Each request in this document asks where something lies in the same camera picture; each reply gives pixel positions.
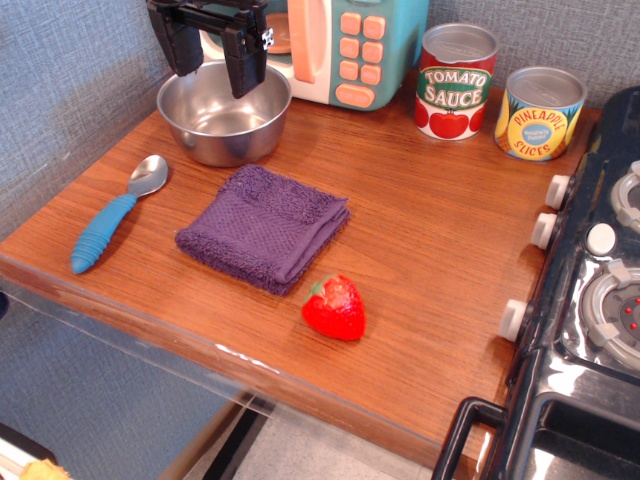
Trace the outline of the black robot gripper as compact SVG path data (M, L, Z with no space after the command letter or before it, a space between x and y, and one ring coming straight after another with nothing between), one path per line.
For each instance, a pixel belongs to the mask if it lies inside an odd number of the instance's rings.
M232 95L240 99L264 82L269 39L266 1L147 1L152 29L171 70L196 71L204 60L199 30L224 30Z

